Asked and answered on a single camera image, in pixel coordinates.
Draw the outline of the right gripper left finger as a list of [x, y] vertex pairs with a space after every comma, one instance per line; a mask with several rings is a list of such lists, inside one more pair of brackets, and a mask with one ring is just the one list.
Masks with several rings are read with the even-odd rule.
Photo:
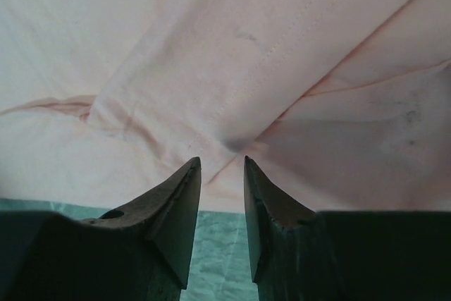
[[186, 289], [201, 162], [97, 219], [1, 213], [2, 300], [178, 300]]

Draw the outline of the pink t shirt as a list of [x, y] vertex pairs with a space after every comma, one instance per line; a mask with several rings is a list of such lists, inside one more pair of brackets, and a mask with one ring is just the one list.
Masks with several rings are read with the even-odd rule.
[[450, 208], [450, 0], [1, 0], [1, 196], [122, 204], [254, 158], [311, 209]]

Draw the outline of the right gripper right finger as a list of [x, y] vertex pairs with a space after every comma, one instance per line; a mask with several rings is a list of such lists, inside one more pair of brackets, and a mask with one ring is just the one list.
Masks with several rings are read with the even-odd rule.
[[244, 198], [260, 300], [449, 300], [450, 214], [312, 211], [250, 158]]

